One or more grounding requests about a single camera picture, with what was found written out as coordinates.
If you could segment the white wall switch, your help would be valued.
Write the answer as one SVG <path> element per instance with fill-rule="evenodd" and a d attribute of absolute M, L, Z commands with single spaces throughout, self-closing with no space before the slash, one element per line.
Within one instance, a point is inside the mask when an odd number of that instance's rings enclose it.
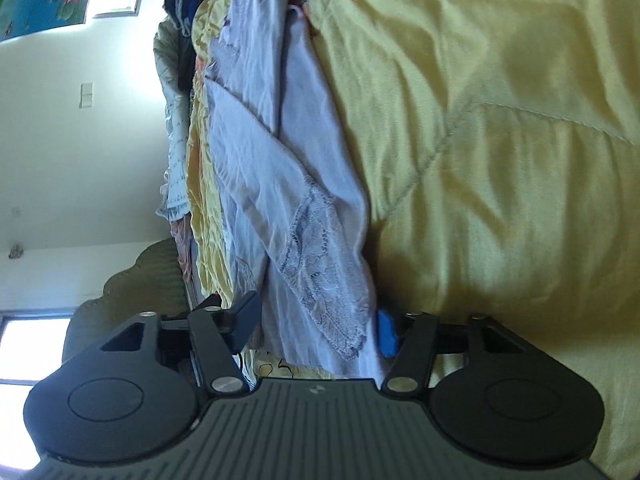
<path fill-rule="evenodd" d="M 83 84 L 80 85 L 79 107 L 80 108 L 93 107 L 93 83 L 92 82 L 84 82 Z"/>

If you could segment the yellow quilt with sheep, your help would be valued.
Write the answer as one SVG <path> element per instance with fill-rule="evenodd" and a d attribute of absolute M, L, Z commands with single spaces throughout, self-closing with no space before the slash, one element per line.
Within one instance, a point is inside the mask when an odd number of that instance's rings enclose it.
<path fill-rule="evenodd" d="M 601 393 L 639 470 L 639 0 L 309 0 L 394 307 L 492 316 Z"/>

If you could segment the dark folded clothes stack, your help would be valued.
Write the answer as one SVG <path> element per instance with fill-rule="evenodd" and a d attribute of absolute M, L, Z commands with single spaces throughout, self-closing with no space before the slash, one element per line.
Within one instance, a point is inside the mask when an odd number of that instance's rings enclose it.
<path fill-rule="evenodd" d="M 203 0 L 164 0 L 164 10 L 168 13 L 178 35 L 178 88 L 189 94 L 195 73 L 195 50 L 191 40 L 195 12 Z"/>

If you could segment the white patterned pillow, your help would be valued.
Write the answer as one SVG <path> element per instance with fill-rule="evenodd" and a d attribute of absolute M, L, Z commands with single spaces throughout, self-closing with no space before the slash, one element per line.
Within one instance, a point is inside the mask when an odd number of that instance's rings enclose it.
<path fill-rule="evenodd" d="M 190 45 L 190 40 L 183 36 L 169 16 L 158 24 L 153 54 L 165 98 L 168 166 L 165 183 L 160 187 L 162 201 L 156 213 L 169 222 L 178 221 L 190 212 L 186 192 L 186 144 L 189 137 L 193 77 Z"/>

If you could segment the light lavender lace garment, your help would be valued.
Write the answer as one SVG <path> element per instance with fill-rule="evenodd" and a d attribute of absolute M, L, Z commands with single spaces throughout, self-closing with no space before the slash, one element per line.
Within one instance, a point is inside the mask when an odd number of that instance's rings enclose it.
<path fill-rule="evenodd" d="M 381 380 L 362 255 L 368 201 L 302 10 L 231 0 L 209 52 L 209 153 L 233 290 L 262 298 L 256 344 L 293 365 Z"/>

